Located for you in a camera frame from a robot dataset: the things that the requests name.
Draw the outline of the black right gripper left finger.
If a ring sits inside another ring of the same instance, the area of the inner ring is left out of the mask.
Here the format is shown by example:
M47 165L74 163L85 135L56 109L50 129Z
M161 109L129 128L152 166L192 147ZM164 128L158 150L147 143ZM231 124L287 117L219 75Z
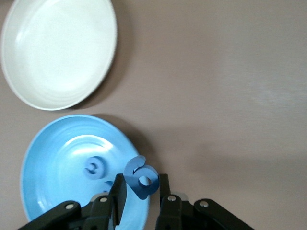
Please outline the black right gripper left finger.
M120 224L127 197L123 174L117 174L109 194L86 206L65 201L30 221L21 230L114 230Z

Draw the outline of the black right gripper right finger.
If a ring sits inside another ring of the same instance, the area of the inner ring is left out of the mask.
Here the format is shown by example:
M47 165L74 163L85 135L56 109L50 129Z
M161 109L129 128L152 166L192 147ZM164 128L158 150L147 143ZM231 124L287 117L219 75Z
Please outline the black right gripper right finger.
M159 175L160 213L157 230L253 230L230 211L207 198L194 204L171 193L167 174Z

